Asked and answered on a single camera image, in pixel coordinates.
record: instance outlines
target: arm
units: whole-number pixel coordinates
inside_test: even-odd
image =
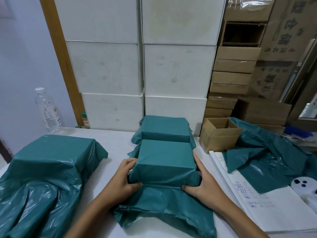
[[[128,184],[127,175],[137,159],[125,159],[105,188],[88,205],[84,214],[64,238],[93,237],[110,208],[126,200],[136,192],[141,183]]]
[[[240,238],[268,238],[267,234],[226,196],[195,153],[194,158],[201,171],[202,182],[198,187],[183,185],[182,189],[223,216]]]

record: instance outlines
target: white storage box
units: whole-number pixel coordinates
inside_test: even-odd
[[[55,0],[66,40],[138,43],[137,0]]]
[[[144,43],[217,45],[226,0],[142,0]]]
[[[215,52],[213,46],[144,45],[145,94],[206,97]]]
[[[67,41],[81,93],[140,95],[138,45]]]
[[[144,96],[82,94],[91,128],[136,132]]]
[[[199,136],[207,99],[145,96],[145,114],[186,118],[194,136]]]

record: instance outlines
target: bottle cap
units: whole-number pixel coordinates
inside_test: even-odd
[[[44,89],[44,88],[36,88],[36,89],[35,89],[35,92],[36,92],[37,94],[43,94],[43,93],[45,93],[45,89]]]
[[[87,118],[86,112],[85,112],[85,111],[82,111],[82,112],[81,112],[81,116],[82,116],[84,119],[86,119],[86,118]]]

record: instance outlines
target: green bottle cap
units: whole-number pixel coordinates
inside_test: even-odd
[[[87,118],[86,112],[85,112],[85,111],[82,111],[82,112],[81,112],[81,116],[82,116],[84,119],[86,119],[86,118]]]

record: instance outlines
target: notebook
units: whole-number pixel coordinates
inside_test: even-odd
[[[264,232],[317,231],[317,214],[290,186],[259,194],[239,171],[228,174],[221,152],[209,153],[244,212]]]

